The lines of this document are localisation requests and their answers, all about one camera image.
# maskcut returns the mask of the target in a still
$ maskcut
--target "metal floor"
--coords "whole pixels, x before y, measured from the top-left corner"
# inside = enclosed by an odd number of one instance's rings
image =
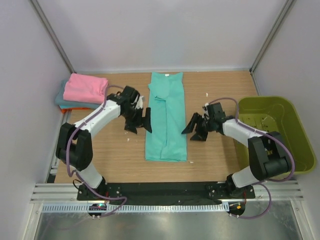
[[[247,202],[245,216],[266,201]],[[274,201],[254,220],[226,212],[120,213],[92,220],[87,213],[42,213],[35,240],[302,240],[290,201]]]

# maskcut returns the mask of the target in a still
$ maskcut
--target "wooden table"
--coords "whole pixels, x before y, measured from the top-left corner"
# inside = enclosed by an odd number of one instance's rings
[[[151,73],[97,74],[106,77],[109,84],[129,85],[145,96],[148,105]],[[202,113],[202,106],[217,98],[233,97],[240,100],[257,95],[248,71],[185,72],[186,121],[194,112]],[[222,108],[227,115],[235,111],[232,101],[224,100]],[[74,110],[69,119],[74,123],[86,117],[91,110]],[[119,117],[104,127],[93,139],[93,163],[107,182],[198,182],[224,181],[240,170],[234,142],[231,138],[211,132],[206,142],[190,141],[187,136],[187,162],[154,162],[145,160],[146,131],[138,134],[124,131],[125,119]],[[71,183],[66,166],[60,162],[55,183]]]

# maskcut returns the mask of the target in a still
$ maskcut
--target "folded pink cloth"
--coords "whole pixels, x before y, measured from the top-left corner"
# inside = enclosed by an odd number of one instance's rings
[[[72,73],[66,82],[63,100],[101,104],[105,100],[108,80],[104,77]]]

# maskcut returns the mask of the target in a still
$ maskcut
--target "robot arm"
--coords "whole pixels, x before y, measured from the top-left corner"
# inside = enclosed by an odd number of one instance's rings
[[[119,116],[125,118],[124,129],[127,131],[137,134],[136,128],[144,127],[147,131],[152,132],[151,109],[146,108],[145,117],[142,117],[142,114],[143,96],[134,88],[126,86],[122,92],[108,95],[106,103],[103,103],[84,119],[75,124],[63,124],[60,128],[55,155],[66,164],[68,140],[71,134],[81,126],[73,138],[77,142],[70,146],[69,163],[91,188],[103,195],[106,180],[98,173],[92,163],[92,139],[105,125]]]
[[[226,179],[229,192],[238,191],[251,184],[265,179],[287,173],[291,170],[291,161],[287,153],[267,136],[245,128],[245,124],[236,122],[233,116],[226,116],[221,104],[206,104],[203,107],[204,114],[194,113],[191,121],[182,134],[195,134],[193,141],[206,141],[208,132],[216,131],[222,135],[231,137],[245,145],[249,152],[249,166],[229,175]],[[280,142],[284,142],[278,132],[265,132]]]

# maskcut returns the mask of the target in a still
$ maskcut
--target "folded shirt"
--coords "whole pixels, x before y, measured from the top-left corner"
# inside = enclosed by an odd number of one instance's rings
[[[105,100],[107,85],[108,80],[104,77],[72,73],[65,84],[63,99],[66,101],[102,104]]]
[[[145,135],[145,159],[187,161],[187,136],[181,134],[186,127],[183,73],[153,72],[148,87],[152,133]]]
[[[55,97],[55,104],[59,105],[60,109],[72,109],[72,108],[88,108],[88,109],[96,109],[100,106],[100,104],[96,103],[88,103],[88,102],[79,102],[79,101],[66,101],[64,100],[64,91],[65,86],[68,80],[61,81],[60,90],[57,96]]]

